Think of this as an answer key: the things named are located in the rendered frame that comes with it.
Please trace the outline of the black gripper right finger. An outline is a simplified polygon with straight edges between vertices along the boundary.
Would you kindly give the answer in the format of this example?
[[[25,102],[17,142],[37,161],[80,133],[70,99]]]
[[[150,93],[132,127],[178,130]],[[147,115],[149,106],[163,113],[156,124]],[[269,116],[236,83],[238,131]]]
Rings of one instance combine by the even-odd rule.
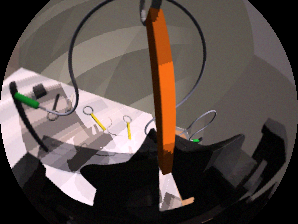
[[[192,198],[194,189],[201,184],[210,167],[241,148],[245,133],[235,135],[212,145],[194,143],[182,136],[174,137],[172,176],[181,200]]]

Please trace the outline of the beige loop with orange handle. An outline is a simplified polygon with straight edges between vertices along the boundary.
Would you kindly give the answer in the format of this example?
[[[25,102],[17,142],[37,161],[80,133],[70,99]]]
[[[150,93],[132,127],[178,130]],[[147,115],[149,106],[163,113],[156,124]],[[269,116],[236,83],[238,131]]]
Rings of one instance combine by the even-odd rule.
[[[156,113],[157,156],[162,175],[172,173],[174,137],[176,137],[176,87],[172,48],[164,14],[160,10],[162,0],[150,3],[146,16],[145,0],[141,0],[140,19],[148,35],[150,68],[152,68],[154,113]]]

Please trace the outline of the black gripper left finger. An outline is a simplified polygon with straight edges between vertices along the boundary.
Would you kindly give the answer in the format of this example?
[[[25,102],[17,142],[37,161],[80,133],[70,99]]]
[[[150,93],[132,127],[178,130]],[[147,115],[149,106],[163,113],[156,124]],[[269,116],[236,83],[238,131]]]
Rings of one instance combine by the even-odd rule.
[[[145,190],[152,192],[154,205],[160,204],[160,165],[157,156],[157,132],[150,128],[148,135],[128,161],[118,164],[88,164],[81,168],[94,189]]]

